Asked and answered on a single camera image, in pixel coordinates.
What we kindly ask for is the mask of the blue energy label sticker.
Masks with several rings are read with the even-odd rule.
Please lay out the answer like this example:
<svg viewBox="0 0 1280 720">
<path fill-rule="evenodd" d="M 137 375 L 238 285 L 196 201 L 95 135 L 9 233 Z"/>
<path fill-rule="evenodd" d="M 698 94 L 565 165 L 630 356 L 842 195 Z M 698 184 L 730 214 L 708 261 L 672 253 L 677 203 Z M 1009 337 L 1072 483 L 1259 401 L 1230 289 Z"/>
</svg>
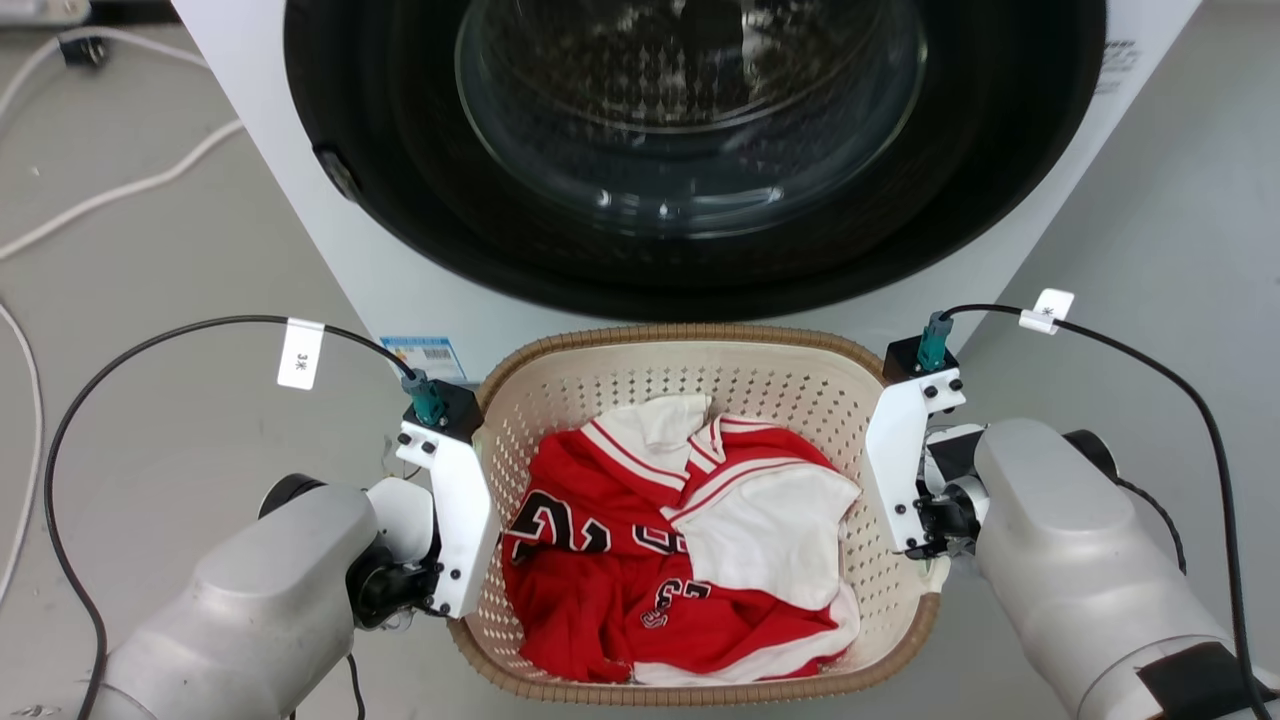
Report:
<svg viewBox="0 0 1280 720">
<path fill-rule="evenodd" d="M 463 365 L 447 337 L 435 336 L 381 336 L 383 347 L 393 352 L 412 369 L 422 370 L 430 379 L 454 384 L 468 382 Z"/>
</svg>

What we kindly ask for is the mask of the beige perforated laundry basket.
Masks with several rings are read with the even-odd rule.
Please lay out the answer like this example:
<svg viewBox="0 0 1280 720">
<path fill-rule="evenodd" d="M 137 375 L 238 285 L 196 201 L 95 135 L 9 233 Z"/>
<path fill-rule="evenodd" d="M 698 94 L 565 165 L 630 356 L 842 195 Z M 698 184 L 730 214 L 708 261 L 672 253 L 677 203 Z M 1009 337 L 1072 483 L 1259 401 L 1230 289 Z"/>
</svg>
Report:
<svg viewBox="0 0 1280 720">
<path fill-rule="evenodd" d="M 477 610 L 451 624 L 463 656 L 489 682 L 545 702 L 712 706 L 809 700 L 878 685 L 924 648 L 948 562 L 895 553 L 867 470 L 864 434 L 886 380 L 881 360 L 833 334 L 748 325 L 640 325 L 559 334 L 508 356 L 485 380 L 476 433 L 498 512 L 499 544 Z M 540 442 L 616 407 L 703 395 L 714 414 L 801 436 L 860 488 L 838 530 L 840 566 L 859 607 L 858 638 L 813 676 L 737 685 L 581 683 L 521 653 L 524 629 L 507 598 L 503 539 L 529 487 Z"/>
</svg>

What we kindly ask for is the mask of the black tape patch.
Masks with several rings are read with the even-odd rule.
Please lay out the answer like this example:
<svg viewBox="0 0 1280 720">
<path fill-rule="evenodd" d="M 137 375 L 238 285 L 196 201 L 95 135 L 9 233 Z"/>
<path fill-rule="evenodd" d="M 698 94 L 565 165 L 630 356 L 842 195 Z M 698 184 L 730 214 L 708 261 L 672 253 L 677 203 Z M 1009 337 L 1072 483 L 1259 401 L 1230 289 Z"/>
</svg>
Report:
<svg viewBox="0 0 1280 720">
<path fill-rule="evenodd" d="M 1221 720 L 1252 710 L 1239 662 L 1216 642 L 1180 650 L 1135 674 L 1158 706 L 1151 720 Z"/>
</svg>

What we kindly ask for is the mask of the white power strip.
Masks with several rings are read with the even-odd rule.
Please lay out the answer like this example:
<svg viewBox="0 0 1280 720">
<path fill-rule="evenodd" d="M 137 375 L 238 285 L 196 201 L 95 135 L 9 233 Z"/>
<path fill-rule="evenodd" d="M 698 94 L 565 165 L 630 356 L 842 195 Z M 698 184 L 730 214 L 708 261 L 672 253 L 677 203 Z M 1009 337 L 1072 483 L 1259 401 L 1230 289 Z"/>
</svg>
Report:
<svg viewBox="0 0 1280 720">
<path fill-rule="evenodd" d="M 76 27 L 91 9 L 91 0 L 0 0 L 0 29 Z"/>
</svg>

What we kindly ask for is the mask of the white front-load washing machine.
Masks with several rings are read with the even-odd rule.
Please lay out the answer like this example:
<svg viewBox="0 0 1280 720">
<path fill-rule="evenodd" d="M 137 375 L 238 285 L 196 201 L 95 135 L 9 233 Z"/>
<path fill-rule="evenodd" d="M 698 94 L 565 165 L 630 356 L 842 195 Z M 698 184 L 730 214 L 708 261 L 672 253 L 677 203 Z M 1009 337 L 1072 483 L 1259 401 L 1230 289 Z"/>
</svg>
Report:
<svg viewBox="0 0 1280 720">
<path fill-rule="evenodd" d="M 445 338 L 454 372 L 480 380 L 517 347 L 602 327 L 598 318 L 511 299 L 394 240 L 348 202 L 308 154 L 287 96 L 285 0 L 173 0 L 248 136 L 361 322 L 376 338 Z M 923 272 L 858 299 L 778 316 L 881 351 L 947 301 L 991 301 L 1009 286 L 1202 0 L 1108 0 L 1103 70 L 1064 155 L 1000 223 Z"/>
</svg>

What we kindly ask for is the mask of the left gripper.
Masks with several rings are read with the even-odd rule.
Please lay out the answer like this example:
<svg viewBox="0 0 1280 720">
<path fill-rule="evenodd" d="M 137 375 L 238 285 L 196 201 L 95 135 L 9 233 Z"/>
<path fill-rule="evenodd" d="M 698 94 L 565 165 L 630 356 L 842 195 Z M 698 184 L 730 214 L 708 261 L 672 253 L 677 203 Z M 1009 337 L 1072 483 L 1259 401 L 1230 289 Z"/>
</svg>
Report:
<svg viewBox="0 0 1280 720">
<path fill-rule="evenodd" d="M 430 609 L 440 575 L 440 541 L 429 489 L 388 477 L 366 498 L 375 536 L 347 571 L 347 593 L 355 625 L 375 630 L 402 614 Z"/>
</svg>

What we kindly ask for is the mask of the black round washer door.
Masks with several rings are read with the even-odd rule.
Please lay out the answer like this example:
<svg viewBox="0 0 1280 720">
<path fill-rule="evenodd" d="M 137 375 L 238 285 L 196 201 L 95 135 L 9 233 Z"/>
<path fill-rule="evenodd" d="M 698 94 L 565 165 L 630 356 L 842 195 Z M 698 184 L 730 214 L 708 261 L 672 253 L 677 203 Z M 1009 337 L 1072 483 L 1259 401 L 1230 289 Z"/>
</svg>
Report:
<svg viewBox="0 0 1280 720">
<path fill-rule="evenodd" d="M 445 269 L 639 322 L 855 299 L 1002 220 L 1079 129 L 1106 0 L 285 0 L 335 188 Z"/>
</svg>

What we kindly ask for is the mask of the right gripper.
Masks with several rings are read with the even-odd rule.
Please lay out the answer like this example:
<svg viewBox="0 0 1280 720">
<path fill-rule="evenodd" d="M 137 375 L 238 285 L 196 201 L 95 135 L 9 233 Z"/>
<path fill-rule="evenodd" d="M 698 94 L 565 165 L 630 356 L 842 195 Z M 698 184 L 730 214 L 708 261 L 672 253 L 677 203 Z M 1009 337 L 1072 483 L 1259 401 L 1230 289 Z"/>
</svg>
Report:
<svg viewBox="0 0 1280 720">
<path fill-rule="evenodd" d="M 916 477 L 918 511 L 923 539 L 915 560 L 973 555 L 989 511 L 989 493 L 975 468 L 977 446 L 984 425 L 937 427 L 925 432 Z"/>
</svg>

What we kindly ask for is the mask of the red and white jersey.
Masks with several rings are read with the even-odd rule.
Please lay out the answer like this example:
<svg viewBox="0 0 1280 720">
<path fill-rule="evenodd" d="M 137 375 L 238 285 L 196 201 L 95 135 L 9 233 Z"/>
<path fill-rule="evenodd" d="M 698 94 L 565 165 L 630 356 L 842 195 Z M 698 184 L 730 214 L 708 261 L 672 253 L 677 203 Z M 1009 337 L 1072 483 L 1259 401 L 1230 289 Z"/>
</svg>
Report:
<svg viewBox="0 0 1280 720">
<path fill-rule="evenodd" d="M 838 530 L 860 488 L 795 432 L 703 395 L 538 446 L 503 539 L 520 653 L 571 682 L 813 676 L 858 638 Z"/>
</svg>

